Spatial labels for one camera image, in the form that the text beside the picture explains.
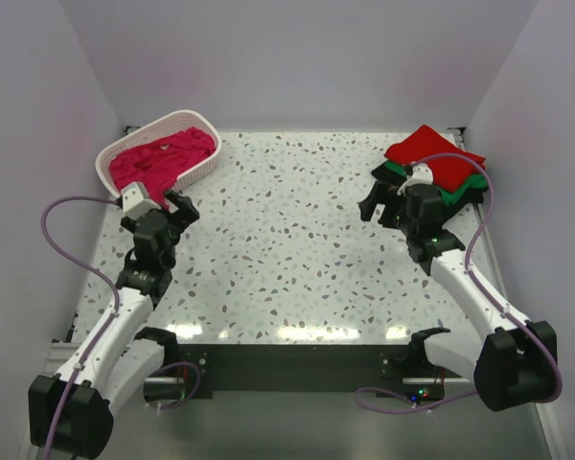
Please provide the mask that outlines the magenta pink t-shirt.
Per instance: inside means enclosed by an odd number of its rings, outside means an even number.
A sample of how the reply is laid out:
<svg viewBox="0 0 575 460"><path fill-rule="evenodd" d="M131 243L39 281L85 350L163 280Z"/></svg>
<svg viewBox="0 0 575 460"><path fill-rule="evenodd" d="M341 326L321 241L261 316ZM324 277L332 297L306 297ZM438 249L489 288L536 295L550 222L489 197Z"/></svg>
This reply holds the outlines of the magenta pink t-shirt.
<svg viewBox="0 0 575 460"><path fill-rule="evenodd" d="M192 126L124 150L109 163L109 173L119 191L131 182L140 182L153 201L168 208L164 193L175 184L177 177L206 160L215 150L212 137Z"/></svg>

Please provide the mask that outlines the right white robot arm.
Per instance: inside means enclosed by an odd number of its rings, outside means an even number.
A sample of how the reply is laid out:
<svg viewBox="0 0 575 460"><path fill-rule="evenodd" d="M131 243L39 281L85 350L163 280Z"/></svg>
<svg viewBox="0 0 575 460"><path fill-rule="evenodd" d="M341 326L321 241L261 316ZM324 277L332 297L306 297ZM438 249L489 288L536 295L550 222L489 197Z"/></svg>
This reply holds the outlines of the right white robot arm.
<svg viewBox="0 0 575 460"><path fill-rule="evenodd" d="M470 248L445 228L436 187L376 181L358 204L361 219L371 220L378 206L379 224L403 233L412 261L449 294L482 341L480 347L465 345L444 326L422 330L411 336L396 366L421 377L448 369L472 381L492 411L557 399L562 378L555 330L529 319L483 277Z"/></svg>

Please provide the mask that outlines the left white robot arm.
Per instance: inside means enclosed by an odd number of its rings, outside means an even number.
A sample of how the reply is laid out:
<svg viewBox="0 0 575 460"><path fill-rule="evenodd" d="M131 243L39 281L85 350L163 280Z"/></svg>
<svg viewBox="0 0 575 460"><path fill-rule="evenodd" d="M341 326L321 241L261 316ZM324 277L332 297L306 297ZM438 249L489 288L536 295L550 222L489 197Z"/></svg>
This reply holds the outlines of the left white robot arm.
<svg viewBox="0 0 575 460"><path fill-rule="evenodd" d="M46 458L53 450L97 458L120 409L153 375L176 371L192 385L169 408L191 399L201 384L202 371L181 358L175 333L145 324L173 279L181 235L199 218L189 197L168 190L165 199L172 208L135 182L113 202L133 237L122 271L108 282L113 299L75 352L52 375L37 376L28 391L30 439Z"/></svg>

